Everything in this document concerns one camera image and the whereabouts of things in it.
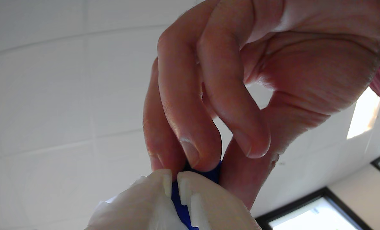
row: white ceiling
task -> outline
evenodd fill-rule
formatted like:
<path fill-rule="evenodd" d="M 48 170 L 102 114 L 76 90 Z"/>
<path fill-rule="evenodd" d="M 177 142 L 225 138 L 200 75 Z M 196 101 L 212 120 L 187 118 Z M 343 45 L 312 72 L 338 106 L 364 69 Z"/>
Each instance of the white ceiling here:
<path fill-rule="evenodd" d="M 99 200 L 150 173 L 141 119 L 156 42 L 194 2 L 0 0 L 0 229 L 83 229 Z M 250 92 L 261 107 L 271 95 Z M 380 155 L 380 113 L 346 140 L 353 110 L 292 143 L 254 216 Z"/>

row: white 3d printed part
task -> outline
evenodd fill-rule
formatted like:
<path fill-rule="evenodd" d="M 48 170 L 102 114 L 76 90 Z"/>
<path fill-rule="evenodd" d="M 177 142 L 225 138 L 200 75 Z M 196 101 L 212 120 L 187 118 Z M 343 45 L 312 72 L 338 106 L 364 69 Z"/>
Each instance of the white 3d printed part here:
<path fill-rule="evenodd" d="M 171 201 L 171 171 L 141 177 L 95 208 L 85 230 L 187 230 Z M 194 172 L 178 174 L 181 204 L 199 230 L 260 230 L 241 200 Z"/>

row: blue object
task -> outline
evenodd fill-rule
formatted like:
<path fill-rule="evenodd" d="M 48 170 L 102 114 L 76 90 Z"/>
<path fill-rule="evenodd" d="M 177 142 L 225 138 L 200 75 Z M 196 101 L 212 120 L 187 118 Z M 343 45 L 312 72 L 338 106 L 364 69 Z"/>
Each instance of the blue object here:
<path fill-rule="evenodd" d="M 190 164 L 187 162 L 182 171 L 183 172 L 184 171 L 196 172 L 200 175 L 205 176 L 206 178 L 210 179 L 211 181 L 215 182 L 216 184 L 218 184 L 219 177 L 220 177 L 220 170 L 221 170 L 221 162 L 219 162 L 218 166 L 216 166 L 216 168 L 211 170 L 210 172 L 199 172 L 197 170 L 194 170 L 191 168 Z M 185 226 L 187 226 L 187 228 L 189 230 L 198 230 L 198 227 L 191 226 L 190 214 L 189 214 L 189 211 L 187 209 L 187 206 L 181 205 L 180 195 L 178 193 L 177 181 L 173 182 L 172 186 L 173 187 L 171 189 L 171 200 L 174 203 L 174 207 L 175 207 L 175 210 L 177 211 L 178 217 L 180 218 L 181 222 L 183 222 L 183 224 Z"/>

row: hand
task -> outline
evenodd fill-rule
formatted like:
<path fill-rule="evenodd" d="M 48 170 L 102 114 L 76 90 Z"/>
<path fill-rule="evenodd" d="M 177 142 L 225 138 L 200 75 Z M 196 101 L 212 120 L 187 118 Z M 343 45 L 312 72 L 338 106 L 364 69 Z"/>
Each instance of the hand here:
<path fill-rule="evenodd" d="M 347 108 L 380 65 L 380 0 L 207 0 L 161 35 L 143 128 L 153 170 L 221 156 L 220 184 L 251 208 L 289 143 Z M 273 90 L 261 109 L 245 84 Z"/>

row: white tooth-like prong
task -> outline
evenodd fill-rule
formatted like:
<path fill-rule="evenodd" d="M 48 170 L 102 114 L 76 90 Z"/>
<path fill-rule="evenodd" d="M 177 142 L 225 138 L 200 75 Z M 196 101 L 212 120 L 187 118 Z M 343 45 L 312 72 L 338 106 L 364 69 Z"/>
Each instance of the white tooth-like prong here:
<path fill-rule="evenodd" d="M 188 180 L 187 179 L 180 179 L 178 180 L 178 193 L 180 194 L 180 202 L 181 205 L 187 205 L 188 204 Z"/>
<path fill-rule="evenodd" d="M 203 207 L 203 197 L 200 193 L 196 193 L 191 196 L 191 206 L 191 225 L 193 227 L 198 227 L 199 230 L 211 230 Z"/>
<path fill-rule="evenodd" d="M 171 184 L 172 184 L 171 173 L 170 174 L 164 174 L 163 175 L 163 186 L 165 189 L 165 194 L 168 198 L 171 198 Z"/>
<path fill-rule="evenodd" d="M 191 225 L 200 230 L 259 230 L 241 200 L 230 192 L 194 172 L 177 176 L 181 204 L 187 205 Z"/>

